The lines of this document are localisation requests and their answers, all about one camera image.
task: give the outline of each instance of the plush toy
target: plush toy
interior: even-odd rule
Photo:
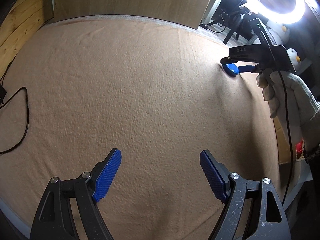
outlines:
[[[298,56],[297,52],[294,49],[287,49],[287,53],[295,70],[298,71],[301,67],[301,59]]]
[[[287,29],[281,23],[275,23],[269,20],[267,22],[267,28],[269,29],[269,32],[273,36],[277,45],[284,45],[289,41],[290,29]],[[260,41],[256,35],[254,35],[250,41],[249,41],[249,44],[260,44]]]

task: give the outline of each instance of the textured blue pad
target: textured blue pad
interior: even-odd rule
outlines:
[[[116,150],[96,181],[93,199],[98,202],[104,198],[121,164],[121,151]]]
[[[222,203],[226,204],[228,202],[226,184],[204,151],[200,153],[200,165],[205,176],[207,177],[214,196],[221,200]]]

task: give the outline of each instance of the blue disc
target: blue disc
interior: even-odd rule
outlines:
[[[239,69],[235,64],[226,64],[222,65],[224,71],[230,76],[230,77],[235,77],[236,75],[239,74]]]

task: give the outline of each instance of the beige cloth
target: beige cloth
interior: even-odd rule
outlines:
[[[203,149],[280,187],[268,103],[256,75],[224,73],[227,55],[209,38],[148,22],[42,28],[4,80],[5,100],[27,87],[30,124],[23,144],[0,156],[0,197],[31,226],[51,177],[76,178],[117,147],[122,164],[98,204],[113,237],[207,239],[222,204],[200,167]],[[21,92],[0,111],[0,150],[19,141],[25,116]]]

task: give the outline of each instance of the silver screw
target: silver screw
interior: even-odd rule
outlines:
[[[58,182],[58,177],[53,177],[52,179],[50,179],[51,183],[57,183]]]
[[[233,173],[230,174],[230,177],[233,178],[233,179],[239,179],[239,174],[233,172]]]
[[[265,184],[270,184],[271,180],[268,179],[268,178],[263,178],[262,181],[265,183]]]
[[[82,173],[82,178],[87,179],[91,176],[90,172],[86,171],[84,173]]]

